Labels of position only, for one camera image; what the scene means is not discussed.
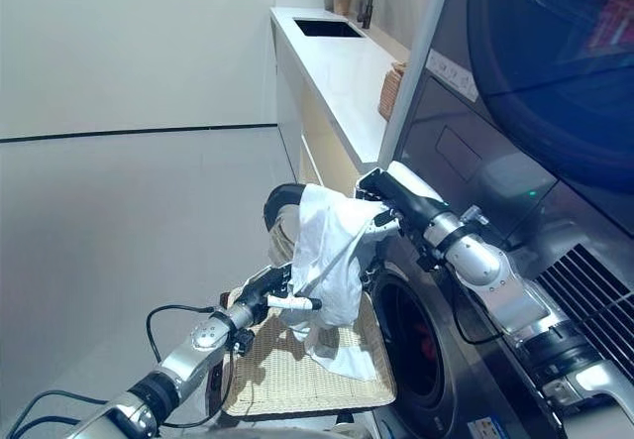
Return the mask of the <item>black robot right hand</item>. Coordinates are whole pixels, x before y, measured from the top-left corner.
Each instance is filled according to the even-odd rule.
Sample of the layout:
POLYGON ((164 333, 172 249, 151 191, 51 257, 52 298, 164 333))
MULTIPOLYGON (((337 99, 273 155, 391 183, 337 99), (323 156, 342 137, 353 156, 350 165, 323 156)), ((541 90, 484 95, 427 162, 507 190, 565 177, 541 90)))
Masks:
POLYGON ((444 201, 416 194, 387 170, 376 167, 356 183, 355 197, 366 201, 380 201, 399 213, 404 224, 424 232, 437 216, 448 213, 444 201))

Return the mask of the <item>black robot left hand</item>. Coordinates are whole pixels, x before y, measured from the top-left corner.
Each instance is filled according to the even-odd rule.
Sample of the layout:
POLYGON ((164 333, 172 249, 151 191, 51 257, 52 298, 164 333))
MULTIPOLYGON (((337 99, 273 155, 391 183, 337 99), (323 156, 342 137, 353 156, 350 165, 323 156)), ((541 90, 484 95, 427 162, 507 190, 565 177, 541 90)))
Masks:
POLYGON ((317 298, 295 296, 289 286, 291 264, 266 267, 251 278, 229 308, 229 317, 239 328, 262 323, 270 308, 281 310, 318 311, 322 301, 317 298))

